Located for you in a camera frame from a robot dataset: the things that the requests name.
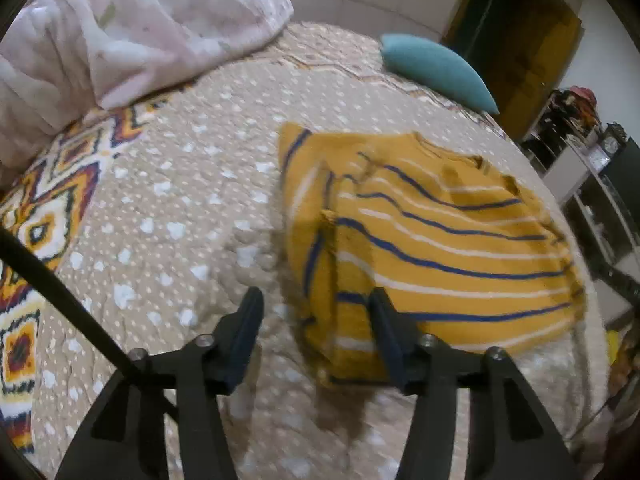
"folded shirt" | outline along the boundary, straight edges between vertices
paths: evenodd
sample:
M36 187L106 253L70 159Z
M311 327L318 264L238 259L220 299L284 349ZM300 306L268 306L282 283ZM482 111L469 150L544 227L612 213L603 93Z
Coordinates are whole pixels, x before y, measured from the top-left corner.
M584 310L570 247L542 202L481 156L418 133L312 133L279 149L289 265L319 376L380 381L366 312L383 286L424 332L467 351L531 348Z

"pillow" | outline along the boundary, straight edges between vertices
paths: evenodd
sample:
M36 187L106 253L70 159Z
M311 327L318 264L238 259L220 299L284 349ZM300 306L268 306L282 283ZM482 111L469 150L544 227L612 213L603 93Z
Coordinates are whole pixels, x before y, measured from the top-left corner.
M392 72L476 112L500 113L478 73L446 46L409 34L383 34L381 40L382 59Z

